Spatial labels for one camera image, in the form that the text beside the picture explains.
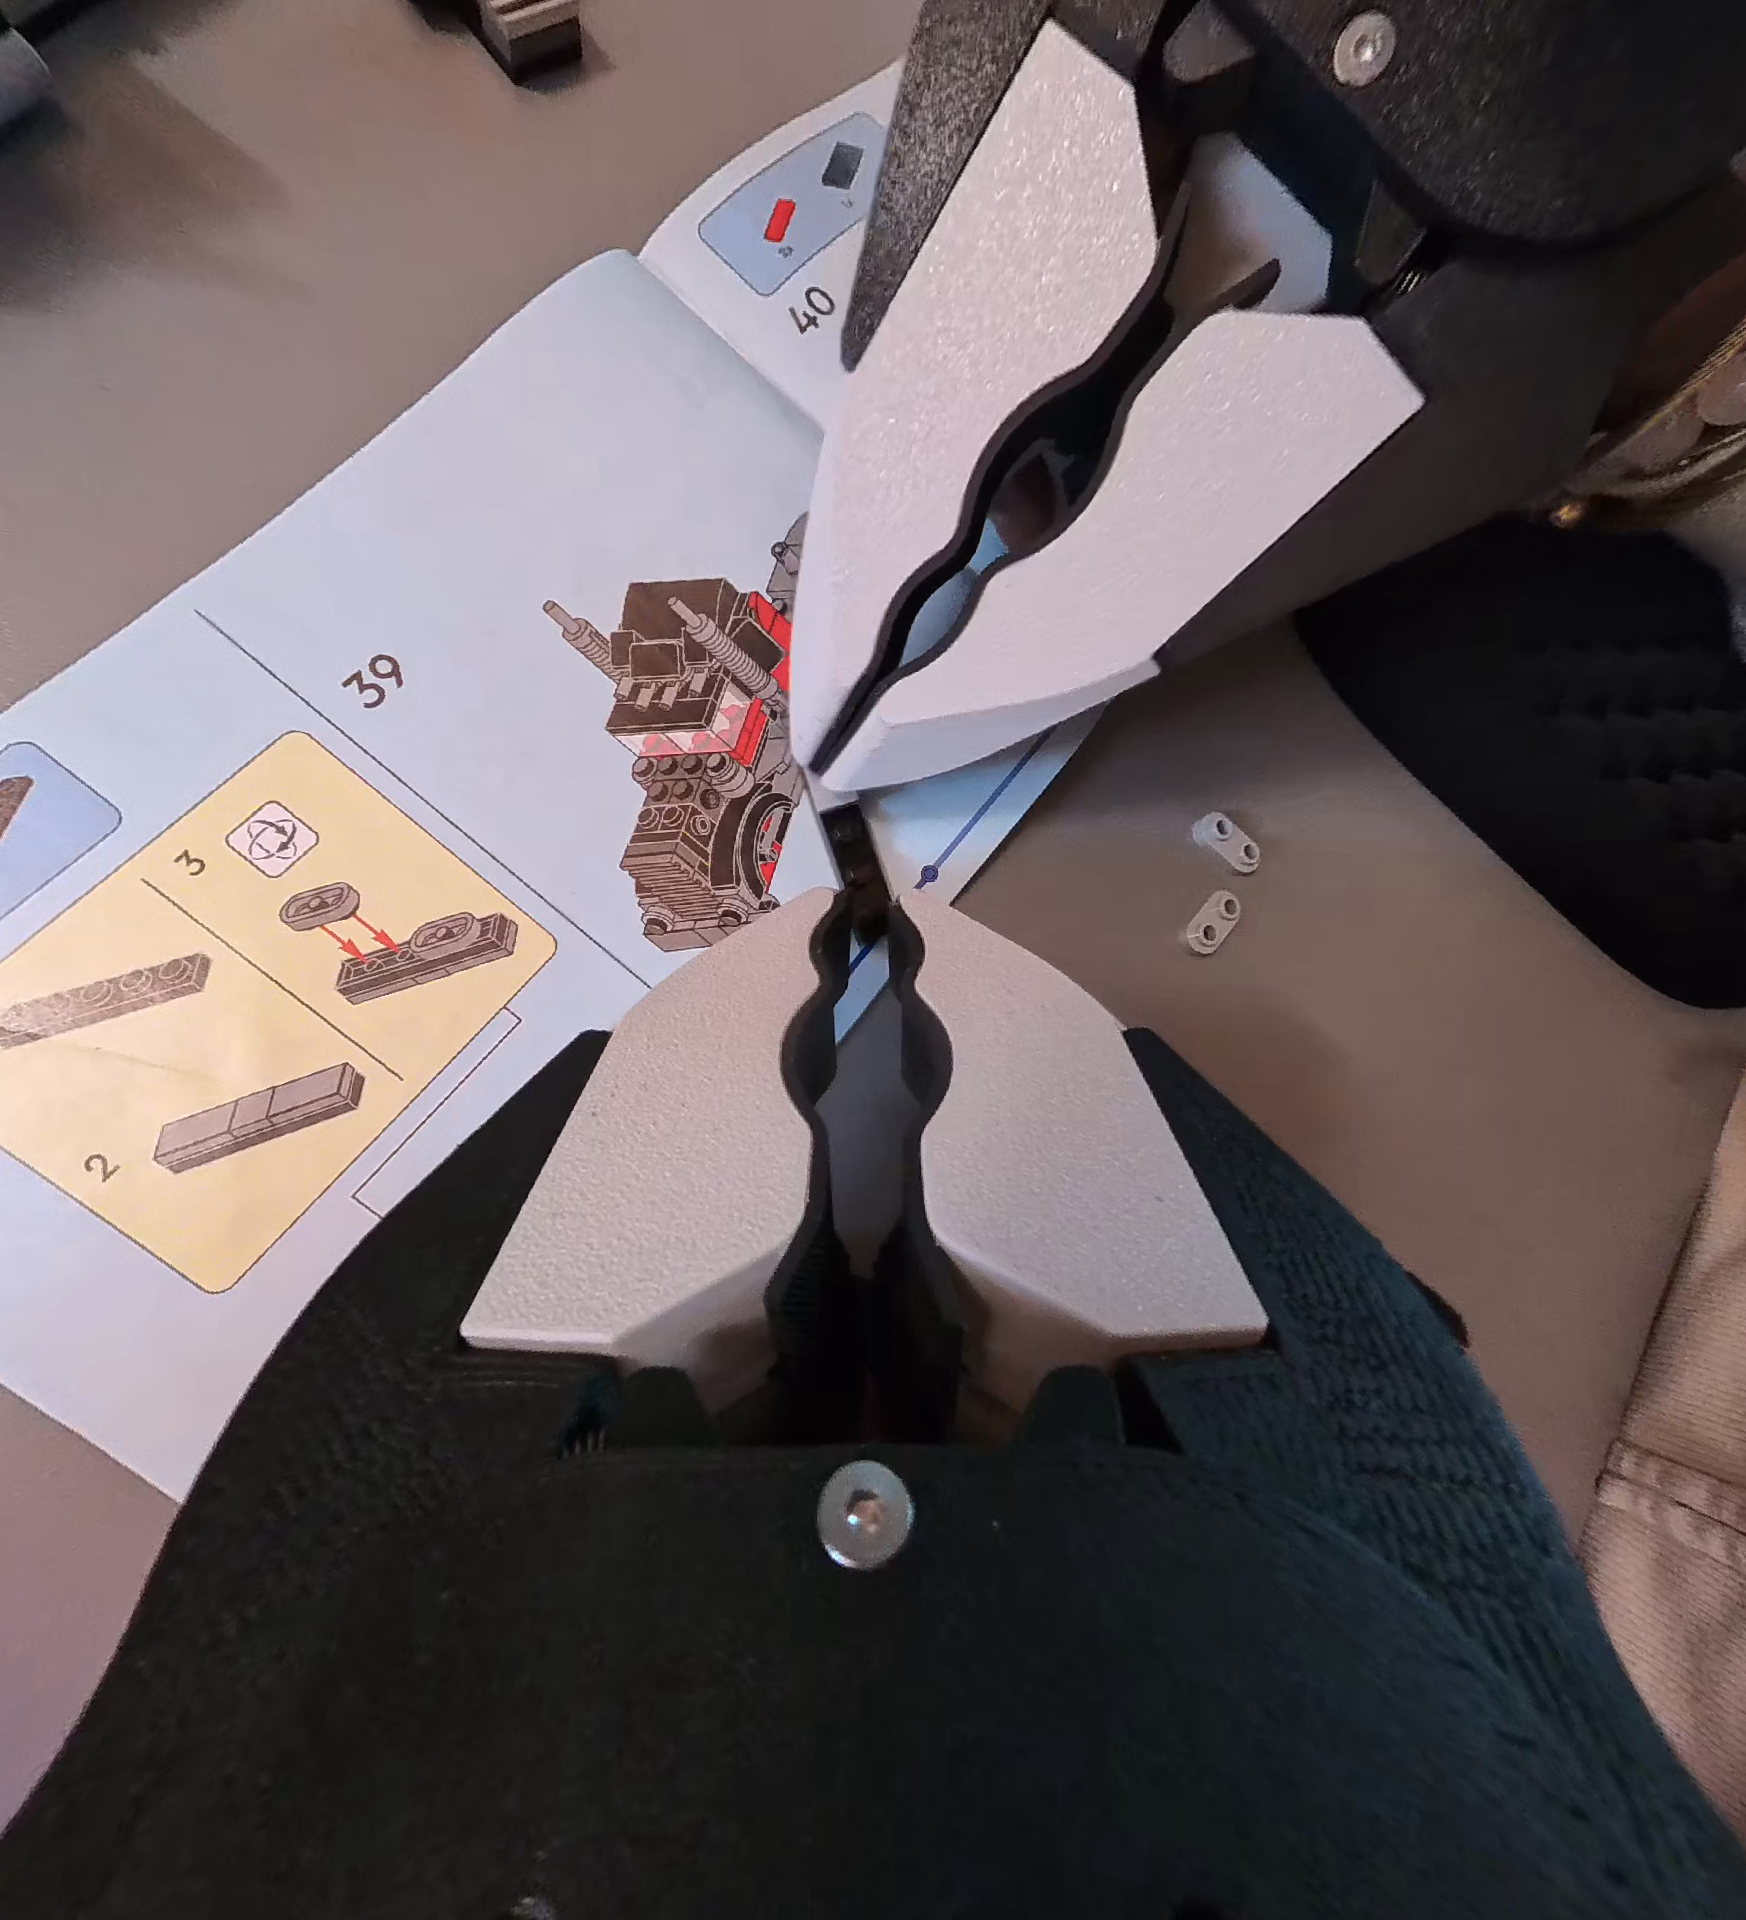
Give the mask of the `long black lego plate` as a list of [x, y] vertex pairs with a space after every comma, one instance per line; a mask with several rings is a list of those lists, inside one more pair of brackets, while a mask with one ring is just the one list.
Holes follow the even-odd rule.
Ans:
[[886, 879], [861, 803], [837, 801], [820, 811], [820, 824], [837, 868], [837, 895], [847, 924], [846, 963], [852, 967], [885, 937]]

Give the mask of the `small grey lego sub-assembly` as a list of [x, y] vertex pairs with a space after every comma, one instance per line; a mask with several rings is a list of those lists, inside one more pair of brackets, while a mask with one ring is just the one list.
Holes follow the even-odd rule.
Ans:
[[471, 33], [510, 83], [584, 60], [581, 2], [411, 2], [429, 25]]

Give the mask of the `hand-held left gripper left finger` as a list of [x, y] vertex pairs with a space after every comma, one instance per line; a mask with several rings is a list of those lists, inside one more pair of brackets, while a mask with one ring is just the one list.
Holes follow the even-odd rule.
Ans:
[[810, 1212], [782, 1045], [834, 904], [811, 888], [706, 947], [612, 1028], [458, 1323], [481, 1352], [684, 1369], [712, 1408], [769, 1365], [768, 1283]]

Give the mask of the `black quilted pad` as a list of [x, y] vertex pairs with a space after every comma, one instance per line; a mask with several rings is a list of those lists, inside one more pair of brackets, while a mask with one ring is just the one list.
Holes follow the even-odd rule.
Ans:
[[1506, 517], [1301, 606], [1348, 712], [1610, 963], [1746, 1008], [1746, 661], [1666, 533]]

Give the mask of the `lego instruction booklet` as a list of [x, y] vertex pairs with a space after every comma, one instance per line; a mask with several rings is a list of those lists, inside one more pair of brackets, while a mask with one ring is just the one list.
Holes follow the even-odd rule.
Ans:
[[0, 1384], [183, 1500], [357, 1240], [834, 879], [793, 571], [900, 64], [0, 716]]

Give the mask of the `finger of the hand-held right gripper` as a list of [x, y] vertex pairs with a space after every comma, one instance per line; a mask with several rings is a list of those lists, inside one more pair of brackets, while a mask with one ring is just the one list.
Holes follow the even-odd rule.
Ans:
[[1227, 309], [1125, 411], [1073, 520], [810, 770], [832, 794], [952, 772], [1152, 680], [1158, 650], [1420, 406], [1362, 318]]
[[1165, 15], [1037, 15], [954, 131], [920, 15], [820, 448], [791, 657], [806, 772], [952, 772], [1161, 672], [1195, 614], [1165, 371], [1195, 78]]

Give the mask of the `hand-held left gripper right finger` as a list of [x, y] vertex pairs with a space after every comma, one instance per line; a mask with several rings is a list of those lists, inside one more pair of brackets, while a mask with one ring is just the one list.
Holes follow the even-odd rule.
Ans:
[[1266, 1308], [1121, 1019], [933, 895], [890, 934], [973, 1391], [1018, 1412], [1059, 1366], [1254, 1346]]

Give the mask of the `twisted gold bangle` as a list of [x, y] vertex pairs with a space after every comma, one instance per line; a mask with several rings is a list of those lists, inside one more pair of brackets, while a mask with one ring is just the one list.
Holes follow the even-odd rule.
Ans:
[[1699, 513], [1746, 491], [1746, 435], [1721, 443], [1659, 475], [1638, 475], [1610, 485], [1576, 485], [1539, 505], [1535, 520], [1571, 532], [1605, 526], [1619, 532], [1668, 530], [1676, 519]]

